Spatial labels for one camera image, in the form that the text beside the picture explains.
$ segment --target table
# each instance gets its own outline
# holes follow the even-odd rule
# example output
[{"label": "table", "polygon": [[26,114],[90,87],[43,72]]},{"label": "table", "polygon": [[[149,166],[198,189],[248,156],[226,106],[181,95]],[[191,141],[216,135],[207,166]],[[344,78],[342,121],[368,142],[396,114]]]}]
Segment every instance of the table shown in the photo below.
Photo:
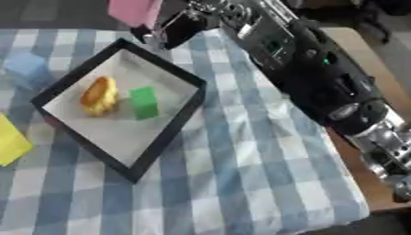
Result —
[{"label": "table", "polygon": [[[411,99],[401,85],[395,80],[392,73],[372,51],[370,46],[355,30],[350,28],[327,28],[326,32],[370,75],[375,77],[377,86],[395,110],[405,118],[411,120]],[[361,191],[365,194],[372,212],[387,209],[410,207],[409,204],[393,202],[392,190],[381,184],[362,163],[360,153],[351,148],[344,140],[330,131],[331,138],[339,150],[342,159],[353,174]]]},{"label": "table", "polygon": [[[130,36],[0,30],[0,60],[31,51],[59,78],[117,37]],[[206,101],[136,185],[0,80],[1,110],[35,144],[0,169],[2,234],[296,234],[369,215],[325,130],[217,29],[161,56],[206,79]]]}]

